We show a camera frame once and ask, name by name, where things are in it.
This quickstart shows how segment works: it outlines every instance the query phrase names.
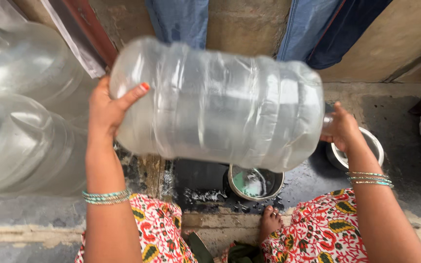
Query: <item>teal bangle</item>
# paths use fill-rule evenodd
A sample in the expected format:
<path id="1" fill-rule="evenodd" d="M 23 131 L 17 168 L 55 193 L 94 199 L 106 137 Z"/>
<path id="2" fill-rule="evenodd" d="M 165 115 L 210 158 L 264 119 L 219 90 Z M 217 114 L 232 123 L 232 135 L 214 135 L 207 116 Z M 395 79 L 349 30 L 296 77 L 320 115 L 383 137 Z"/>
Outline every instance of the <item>teal bangle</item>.
<path id="1" fill-rule="evenodd" d="M 386 186 L 389 186 L 389 187 L 391 187 L 391 188 L 394 188 L 394 185 L 392 185 L 392 184 L 390 184 L 390 183 L 388 183 L 388 182 L 378 182 L 378 181 L 376 181 L 376 182 L 371 182 L 371 181 L 356 181 L 356 182 L 350 182 L 352 185 L 354 184 L 354 183 L 373 183 L 373 184 L 380 184 L 380 185 L 386 185 Z"/>
<path id="2" fill-rule="evenodd" d="M 108 193 L 108 194 L 89 194 L 86 191 L 82 191 L 82 195 L 85 196 L 85 197 L 115 197 L 115 196 L 118 196 L 118 195 L 122 195 L 126 192 L 129 193 L 129 190 L 126 189 L 126 190 L 123 190 L 123 191 L 120 191 L 120 192 L 114 192 L 114 193 Z"/>
<path id="3" fill-rule="evenodd" d="M 392 181 L 387 180 L 387 179 L 383 179 L 383 178 L 375 178 L 375 177 L 367 177 L 367 176 L 349 177 L 348 179 L 349 179 L 350 181 L 352 181 L 352 180 L 358 180 L 358 179 L 368 179 L 368 180 L 374 180 L 374 181 L 380 181 L 380 182 L 392 183 Z"/>
<path id="4" fill-rule="evenodd" d="M 116 200 L 108 200 L 108 201 L 86 200 L 86 202 L 93 205 L 114 205 L 114 204 L 125 202 L 127 200 L 129 200 L 129 197 L 124 197 L 124 198 L 116 199 Z"/>
<path id="5" fill-rule="evenodd" d="M 387 175 L 382 175 L 382 174 L 375 174 L 375 173 L 365 173 L 365 172 L 347 172 L 345 173 L 346 175 L 350 175 L 350 174 L 361 174 L 361 175 L 367 175 L 367 176 L 379 176 L 379 177 L 383 177 L 386 179 L 389 179 L 389 176 Z"/>
<path id="6" fill-rule="evenodd" d="M 86 191 L 82 191 L 82 195 L 87 203 L 95 205 L 111 205 L 128 200 L 131 192 L 128 189 L 107 194 L 89 194 Z"/>

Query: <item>plastic water jug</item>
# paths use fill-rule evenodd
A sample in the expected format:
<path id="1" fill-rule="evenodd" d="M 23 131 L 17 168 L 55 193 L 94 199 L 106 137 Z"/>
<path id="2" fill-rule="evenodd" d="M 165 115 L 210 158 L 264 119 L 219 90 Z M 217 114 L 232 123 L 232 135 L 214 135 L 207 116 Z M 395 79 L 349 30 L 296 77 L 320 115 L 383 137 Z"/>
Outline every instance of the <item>plastic water jug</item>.
<path id="1" fill-rule="evenodd" d="M 110 93 L 119 98 L 141 82 L 151 89 L 128 110 L 117 136 L 133 153 L 282 172 L 318 144 L 322 82 L 302 62 L 141 38 L 117 58 Z"/>
<path id="2" fill-rule="evenodd" d="M 0 95 L 0 194 L 77 196 L 86 135 L 33 99 Z"/>
<path id="3" fill-rule="evenodd" d="M 0 28 L 0 94 L 35 99 L 86 129 L 88 98 L 97 82 L 53 29 L 32 22 Z"/>

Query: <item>red and white floral fabric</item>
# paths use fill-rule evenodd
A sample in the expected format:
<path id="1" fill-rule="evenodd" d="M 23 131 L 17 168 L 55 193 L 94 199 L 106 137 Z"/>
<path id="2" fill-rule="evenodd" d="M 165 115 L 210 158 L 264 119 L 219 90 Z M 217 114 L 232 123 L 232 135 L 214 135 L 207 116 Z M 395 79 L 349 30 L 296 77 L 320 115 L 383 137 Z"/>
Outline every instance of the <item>red and white floral fabric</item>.
<path id="1" fill-rule="evenodd" d="M 179 206 L 142 194 L 131 195 L 129 202 L 139 229 L 144 263 L 197 263 L 181 237 L 182 211 Z M 82 234 L 82 246 L 75 263 L 84 263 L 85 245 Z"/>
<path id="2" fill-rule="evenodd" d="M 177 205 L 142 194 L 131 195 L 130 203 L 143 262 L 197 262 L 180 235 L 182 212 Z M 82 235 L 76 263 L 83 263 L 84 246 Z M 267 263 L 368 262 L 358 231 L 353 190 L 333 191 L 298 204 L 291 224 L 271 233 L 261 248 Z M 225 252 L 221 259 L 226 263 Z"/>
<path id="3" fill-rule="evenodd" d="M 299 203 L 291 224 L 269 235 L 261 248 L 267 263 L 368 262 L 353 190 L 333 191 Z"/>

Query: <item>blue jeans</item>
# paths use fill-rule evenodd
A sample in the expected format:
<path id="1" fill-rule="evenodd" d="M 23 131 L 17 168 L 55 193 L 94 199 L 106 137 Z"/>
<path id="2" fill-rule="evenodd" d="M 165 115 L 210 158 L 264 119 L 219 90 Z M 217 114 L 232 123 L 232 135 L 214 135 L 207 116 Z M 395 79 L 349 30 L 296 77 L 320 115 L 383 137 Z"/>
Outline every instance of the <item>blue jeans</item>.
<path id="1" fill-rule="evenodd" d="M 306 63 L 325 69 L 342 57 L 392 0 L 343 0 Z"/>
<path id="2" fill-rule="evenodd" d="M 209 0 L 145 0 L 157 38 L 206 47 Z"/>
<path id="3" fill-rule="evenodd" d="M 292 0 L 278 61 L 305 61 L 342 0 Z"/>

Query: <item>fingernail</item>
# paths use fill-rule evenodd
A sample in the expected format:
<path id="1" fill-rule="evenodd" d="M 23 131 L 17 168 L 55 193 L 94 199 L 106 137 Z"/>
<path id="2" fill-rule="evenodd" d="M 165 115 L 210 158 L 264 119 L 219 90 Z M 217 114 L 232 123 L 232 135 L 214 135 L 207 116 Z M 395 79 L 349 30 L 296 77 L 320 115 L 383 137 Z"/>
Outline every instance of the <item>fingernail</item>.
<path id="1" fill-rule="evenodd" d="M 149 88 L 150 88 L 149 84 L 147 84 L 147 83 L 145 83 L 145 82 L 142 82 L 142 83 L 139 85 L 139 87 L 141 87 L 143 91 L 148 91 L 148 90 L 149 90 Z"/>

